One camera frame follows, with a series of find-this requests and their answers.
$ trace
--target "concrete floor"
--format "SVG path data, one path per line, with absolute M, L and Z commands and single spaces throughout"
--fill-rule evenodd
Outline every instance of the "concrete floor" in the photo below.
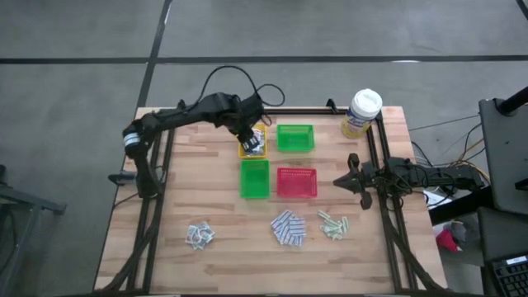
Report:
M 0 0 L 1 58 L 148 57 L 163 0 Z M 528 20 L 514 0 L 180 0 L 167 18 L 159 55 L 528 54 Z M 370 87 L 403 106 L 409 128 L 476 115 L 484 98 L 526 86 L 526 62 L 250 64 L 257 83 L 276 83 L 287 106 L 347 105 Z M 214 65 L 158 65 L 147 106 L 188 102 Z M 91 290 L 116 188 L 106 175 L 123 161 L 121 130 L 132 119 L 142 64 L 0 64 L 0 163 L 23 191 L 65 202 L 43 216 L 22 273 L 21 295 Z M 249 94 L 225 71 L 209 92 Z M 276 94 L 262 94 L 269 101 Z M 434 163 L 478 118 L 414 130 Z M 480 132 L 471 140 L 479 139 Z M 486 168 L 485 156 L 474 160 Z M 479 291 L 476 266 L 445 258 L 450 287 Z

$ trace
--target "red plastic basket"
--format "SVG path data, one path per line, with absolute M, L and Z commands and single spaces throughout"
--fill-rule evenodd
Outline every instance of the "red plastic basket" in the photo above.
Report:
M 317 171 L 309 168 L 278 168 L 277 195 L 280 197 L 316 197 Z

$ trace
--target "wooden table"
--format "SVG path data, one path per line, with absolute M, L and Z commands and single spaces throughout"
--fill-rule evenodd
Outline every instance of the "wooden table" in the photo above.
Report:
M 137 116 L 152 110 L 156 109 L 140 108 Z M 391 154 L 413 158 L 403 109 L 384 107 L 383 114 Z M 238 143 L 225 128 L 215 129 L 211 124 L 199 123 L 176 130 L 151 293 L 393 292 L 375 191 L 372 191 L 372 208 L 362 210 L 359 195 L 332 185 L 334 179 L 348 172 L 349 153 L 357 153 L 362 162 L 370 159 L 366 137 L 345 138 L 339 130 L 342 115 L 274 115 L 271 118 L 274 125 L 268 128 L 267 142 L 271 197 L 267 200 L 240 198 Z M 313 124 L 315 150 L 277 152 L 276 124 Z M 378 155 L 382 156 L 376 133 L 375 138 Z M 277 197 L 278 167 L 316 168 L 318 197 L 311 200 Z M 125 161 L 125 169 L 135 170 L 129 159 Z M 118 190 L 116 201 L 135 192 L 135 186 L 123 186 Z M 110 282 L 130 255 L 140 205 L 140 199 L 132 199 L 113 211 L 96 289 Z M 293 210 L 306 218 L 308 236 L 301 249 L 281 246 L 272 234 L 270 222 L 283 210 Z M 317 210 L 324 210 L 335 218 L 348 217 L 351 227 L 343 240 L 332 241 L 319 231 L 322 221 Z M 406 196 L 403 213 L 412 251 L 435 281 L 446 286 L 423 197 Z M 207 221 L 216 235 L 204 251 L 193 251 L 184 242 L 186 230 L 189 224 L 201 221 Z M 399 255 L 398 264 L 403 283 L 407 284 Z M 141 286 L 142 273 L 140 264 L 138 286 Z

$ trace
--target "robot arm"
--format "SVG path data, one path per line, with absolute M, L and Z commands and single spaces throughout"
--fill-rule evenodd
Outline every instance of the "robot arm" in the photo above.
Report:
M 147 155 L 157 134 L 199 121 L 225 126 L 235 135 L 243 149 L 250 151 L 259 145 L 252 127 L 264 114 L 262 99 L 254 93 L 245 100 L 222 92 L 202 98 L 191 106 L 180 101 L 178 108 L 161 110 L 134 120 L 123 130 L 125 153 L 137 168 L 136 185 L 139 197 L 155 198 L 161 185 L 155 171 L 147 162 Z

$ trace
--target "green plastic basket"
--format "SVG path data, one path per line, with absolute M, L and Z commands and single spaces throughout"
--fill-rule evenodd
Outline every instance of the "green plastic basket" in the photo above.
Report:
M 280 152 L 309 152 L 314 149 L 312 125 L 278 125 L 277 147 Z
M 244 199 L 270 196 L 270 161 L 243 160 L 240 163 L 240 196 Z

